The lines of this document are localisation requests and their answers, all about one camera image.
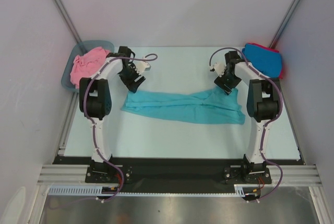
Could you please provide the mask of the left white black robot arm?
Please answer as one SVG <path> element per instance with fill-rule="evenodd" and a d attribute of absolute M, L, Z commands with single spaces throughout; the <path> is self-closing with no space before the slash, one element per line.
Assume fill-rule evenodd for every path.
<path fill-rule="evenodd" d="M 106 122 L 111 113 L 112 98 L 109 81 L 119 77 L 130 92 L 137 92 L 146 80 L 143 73 L 151 68 L 146 57 L 136 58 L 135 53 L 121 46 L 117 53 L 108 53 L 103 64 L 89 77 L 79 83 L 79 108 L 90 122 L 93 154 L 89 163 L 90 174 L 104 182 L 114 179 L 117 171 L 111 163 L 112 152 L 106 140 Z"/>

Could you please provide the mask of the teal t shirt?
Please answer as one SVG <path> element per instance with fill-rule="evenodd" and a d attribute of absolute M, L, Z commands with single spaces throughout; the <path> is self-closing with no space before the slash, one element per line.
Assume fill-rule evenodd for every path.
<path fill-rule="evenodd" d="M 242 106 L 237 102 L 238 90 L 229 95 L 219 87 L 188 95 L 180 93 L 129 92 L 122 111 L 160 120 L 194 124 L 245 123 Z"/>

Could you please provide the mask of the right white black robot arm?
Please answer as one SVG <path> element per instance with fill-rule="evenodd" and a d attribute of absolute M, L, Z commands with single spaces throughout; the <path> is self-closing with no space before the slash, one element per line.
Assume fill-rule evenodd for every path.
<path fill-rule="evenodd" d="M 247 183 L 253 183 L 260 174 L 265 173 L 267 142 L 271 125 L 276 121 L 283 108 L 280 82 L 277 78 L 270 78 L 259 71 L 236 48 L 227 48 L 225 63 L 213 63 L 213 56 L 209 59 L 211 72 L 217 74 L 214 83 L 227 95 L 243 82 L 248 86 L 246 110 L 251 118 L 251 133 L 241 178 Z"/>

